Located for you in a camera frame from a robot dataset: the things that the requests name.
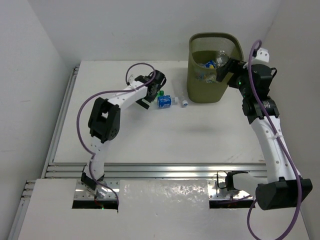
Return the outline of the clear unlabelled bottle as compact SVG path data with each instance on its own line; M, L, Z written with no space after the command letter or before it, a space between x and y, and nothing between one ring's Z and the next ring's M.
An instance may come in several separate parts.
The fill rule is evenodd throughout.
M215 64L216 68L223 67L229 60L229 56L226 54L224 50L219 50L215 55Z

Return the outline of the clear bottle dark blue label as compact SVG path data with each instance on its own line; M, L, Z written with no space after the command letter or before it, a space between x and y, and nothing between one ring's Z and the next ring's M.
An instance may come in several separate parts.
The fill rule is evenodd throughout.
M203 66L207 69L216 69L217 68L217 64L214 60L210 60L210 61L206 62Z

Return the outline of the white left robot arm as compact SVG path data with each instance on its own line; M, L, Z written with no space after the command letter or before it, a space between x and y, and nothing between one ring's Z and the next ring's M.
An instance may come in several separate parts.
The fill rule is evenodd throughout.
M85 165L81 174L81 182L93 193L98 187L108 188L103 179L105 176L106 153L110 142L120 131L121 113L133 105L139 104L148 109L155 100L160 89L166 84L166 76L154 70L149 75L139 75L123 90L114 90L110 98L102 98L97 94L88 120L91 137L90 154L92 157Z

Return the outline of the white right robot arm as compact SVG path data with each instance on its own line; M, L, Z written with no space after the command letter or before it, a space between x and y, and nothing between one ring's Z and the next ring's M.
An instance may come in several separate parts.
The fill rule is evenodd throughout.
M225 188L227 191L247 192L262 210L298 207L313 185L309 178L304 179L298 170L293 170L285 155L285 141L278 141L283 138L280 113L275 101L269 97L277 69L264 64L254 64L251 69L255 89L250 84L245 62L233 58L217 69L217 79L222 81L227 74L232 74L227 85L238 89L243 98L242 110L260 144L267 180L259 180L247 171L231 171L225 177Z

